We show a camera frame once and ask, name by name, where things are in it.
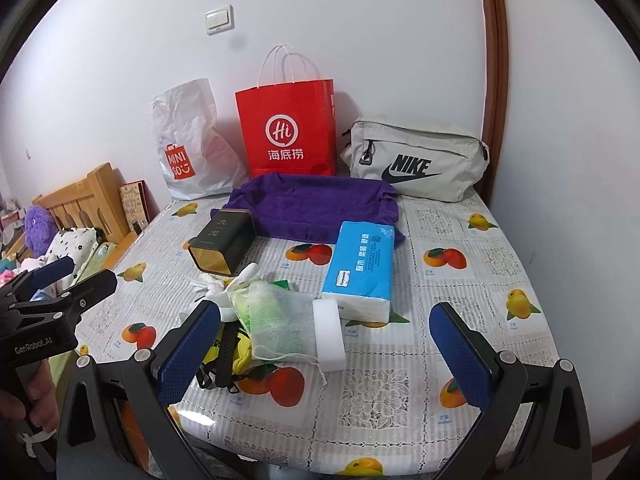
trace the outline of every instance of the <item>wooden headboard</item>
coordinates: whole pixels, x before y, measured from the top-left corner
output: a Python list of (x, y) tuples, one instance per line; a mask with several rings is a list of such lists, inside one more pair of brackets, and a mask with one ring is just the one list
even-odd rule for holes
[(120, 186), (111, 164), (107, 163), (82, 180), (48, 195), (37, 196), (33, 203), (47, 209), (61, 229), (100, 228), (107, 241), (117, 244), (130, 231), (120, 201)]

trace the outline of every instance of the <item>screw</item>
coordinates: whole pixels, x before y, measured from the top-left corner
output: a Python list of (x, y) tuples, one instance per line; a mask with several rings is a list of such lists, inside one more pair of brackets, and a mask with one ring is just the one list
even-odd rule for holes
[(500, 352), (500, 361), (512, 365), (516, 362), (516, 356), (512, 352), (505, 350), (504, 352)]
[(78, 368), (84, 368), (89, 364), (89, 362), (91, 362), (91, 359), (88, 355), (81, 355), (78, 358), (78, 361), (76, 361), (76, 365), (78, 366)]
[(571, 372), (574, 369), (574, 364), (569, 359), (560, 359), (560, 367), (565, 372)]
[(149, 350), (149, 348), (141, 348), (135, 354), (133, 354), (133, 358), (140, 363), (142, 361), (146, 361), (150, 357), (151, 357), (151, 350)]

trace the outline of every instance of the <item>zipper pull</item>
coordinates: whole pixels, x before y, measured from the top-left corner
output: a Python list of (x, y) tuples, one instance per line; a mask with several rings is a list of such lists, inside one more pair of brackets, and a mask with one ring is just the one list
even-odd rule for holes
[(368, 142), (367, 149), (362, 152), (362, 156), (360, 157), (360, 160), (358, 161), (358, 163), (363, 165), (363, 166), (370, 166), (371, 162), (373, 160), (373, 150), (372, 150), (373, 149), (373, 140), (369, 140), (367, 142)]

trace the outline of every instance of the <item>human hand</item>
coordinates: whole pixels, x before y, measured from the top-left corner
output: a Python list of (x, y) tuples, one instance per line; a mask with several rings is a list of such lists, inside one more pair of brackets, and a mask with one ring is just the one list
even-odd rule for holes
[[(58, 404), (56, 402), (56, 388), (51, 379), (47, 360), (40, 362), (36, 375), (29, 383), (28, 392), (34, 404), (29, 414), (31, 423), (47, 433), (55, 430), (59, 422)], [(26, 416), (20, 400), (3, 390), (0, 390), (0, 413), (4, 418), (12, 420), (22, 420)]]

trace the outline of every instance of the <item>white wall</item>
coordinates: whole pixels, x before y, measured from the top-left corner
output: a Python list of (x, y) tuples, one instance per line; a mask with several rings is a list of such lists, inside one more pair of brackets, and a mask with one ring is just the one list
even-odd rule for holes
[(492, 211), (592, 439), (640, 418), (640, 63), (593, 0), (507, 0), (511, 87)]
[(0, 160), (0, 197), (3, 200), (6, 200), (11, 196), (11, 191), (9, 190), (9, 183), (6, 180), (6, 175), (4, 174), (4, 167), (2, 166), (2, 160)]
[[(209, 37), (204, 13), (221, 4), (236, 28)], [(234, 92), (283, 42), (334, 78), (338, 132), (361, 112), (403, 110), (480, 132), (481, 0), (60, 0), (0, 86), (12, 191), (26, 202), (110, 161), (164, 205), (152, 97), (208, 77), (220, 131), (242, 152)]]

